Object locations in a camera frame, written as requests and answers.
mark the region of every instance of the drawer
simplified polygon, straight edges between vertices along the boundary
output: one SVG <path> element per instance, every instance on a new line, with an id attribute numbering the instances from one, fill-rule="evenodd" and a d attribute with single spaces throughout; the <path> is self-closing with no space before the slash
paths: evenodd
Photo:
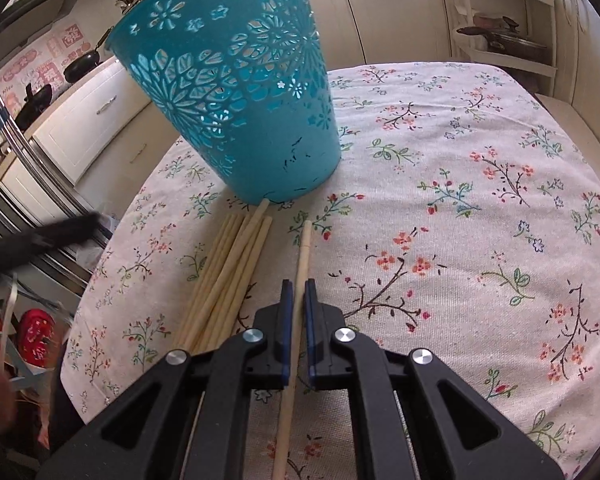
<path id="1" fill-rule="evenodd" d="M 116 61 L 63 102 L 36 130 L 34 139 L 75 185 L 111 139 L 149 102 Z"/>
<path id="2" fill-rule="evenodd" d="M 149 104 L 109 143 L 75 190 L 96 209 L 122 218 L 179 135 L 160 110 Z"/>
<path id="3" fill-rule="evenodd" d="M 45 224 L 66 218 L 64 212 L 38 185 L 20 160 L 16 159 L 11 164 L 0 181 L 0 187 L 31 219 L 39 223 Z"/>

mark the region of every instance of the kitchen cabinet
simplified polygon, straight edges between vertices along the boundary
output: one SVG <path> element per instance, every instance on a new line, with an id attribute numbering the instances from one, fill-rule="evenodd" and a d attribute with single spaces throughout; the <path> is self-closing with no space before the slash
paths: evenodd
<path id="1" fill-rule="evenodd" d="M 444 0 L 349 0 L 349 3 L 367 63 L 449 58 Z"/>
<path id="2" fill-rule="evenodd" d="M 156 166 L 179 136 L 161 111 L 149 104 L 109 143 L 75 190 L 99 211 L 122 218 L 154 168 L 162 169 Z"/>
<path id="3" fill-rule="evenodd" d="M 578 22 L 578 70 L 573 108 L 600 142 L 600 16 L 588 0 L 575 0 Z"/>
<path id="4" fill-rule="evenodd" d="M 365 57 L 348 0 L 309 0 L 327 70 L 362 65 Z"/>
<path id="5" fill-rule="evenodd" d="M 111 58 L 63 100 L 34 138 L 72 184 L 150 99 L 117 59 Z"/>
<path id="6" fill-rule="evenodd" d="M 327 69 L 444 61 L 450 56 L 444 0 L 310 0 Z"/>

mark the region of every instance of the table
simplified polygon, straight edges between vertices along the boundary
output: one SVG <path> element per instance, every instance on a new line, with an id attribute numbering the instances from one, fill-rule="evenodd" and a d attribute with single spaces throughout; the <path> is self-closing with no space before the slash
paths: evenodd
<path id="1" fill-rule="evenodd" d="M 322 301 L 384 348 L 431 348 L 572 478 L 600 445 L 600 182 L 502 70 L 330 74 L 342 161 L 273 204 L 236 331 L 295 275 L 302 223 Z M 68 341 L 62 383 L 87 422 L 171 349 L 228 212 L 253 210 L 182 139 L 120 222 Z M 297 391 L 289 478 L 355 476 L 346 394 Z M 270 476 L 279 392 L 253 393 L 246 479 Z"/>

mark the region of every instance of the drawer handle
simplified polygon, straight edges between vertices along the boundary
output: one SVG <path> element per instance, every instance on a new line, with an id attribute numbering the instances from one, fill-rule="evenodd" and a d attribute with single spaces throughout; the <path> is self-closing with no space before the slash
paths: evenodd
<path id="1" fill-rule="evenodd" d="M 114 95 L 111 99 L 109 99 L 106 103 L 104 103 L 101 107 L 100 110 L 98 110 L 96 112 L 96 115 L 100 115 L 101 113 L 103 113 L 104 110 L 106 110 L 107 108 L 109 108 L 112 104 L 113 101 L 115 101 L 118 98 L 117 95 Z"/>
<path id="2" fill-rule="evenodd" d="M 144 152 L 145 148 L 146 148 L 146 142 L 144 143 L 142 148 L 140 148 L 140 151 L 136 153 L 136 156 L 134 158 L 132 158 L 131 161 L 129 161 L 129 164 L 133 164 L 136 161 L 136 158 L 138 158 L 140 155 L 142 155 L 142 152 Z"/>

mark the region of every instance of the pot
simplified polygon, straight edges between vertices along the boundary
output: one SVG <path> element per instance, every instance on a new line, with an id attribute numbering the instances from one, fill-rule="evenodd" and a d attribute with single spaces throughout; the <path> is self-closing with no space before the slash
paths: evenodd
<path id="1" fill-rule="evenodd" d="M 98 49 L 107 39 L 109 33 L 113 30 L 113 27 L 109 27 L 104 35 L 100 38 L 100 41 L 96 45 L 96 48 L 88 51 L 86 54 L 82 54 L 78 59 L 73 60 L 67 68 L 64 69 L 64 78 L 68 83 L 75 83 L 82 79 L 91 70 L 96 68 L 100 63 L 100 54 Z"/>
<path id="2" fill-rule="evenodd" d="M 29 83 L 26 87 L 26 92 L 24 106 L 15 118 L 16 124 L 22 132 L 29 128 L 33 124 L 33 121 L 40 117 L 43 111 L 49 108 L 51 97 L 53 96 L 53 89 L 49 84 L 44 85 L 36 93 L 33 93 L 31 91 L 31 83 Z"/>
<path id="3" fill-rule="evenodd" d="M 522 36 L 516 30 L 519 25 L 511 18 L 503 16 L 502 19 L 509 28 L 488 30 L 481 27 L 463 27 L 459 28 L 458 32 L 467 36 L 483 36 L 489 45 L 489 52 L 545 63 L 546 45 L 536 43 Z"/>

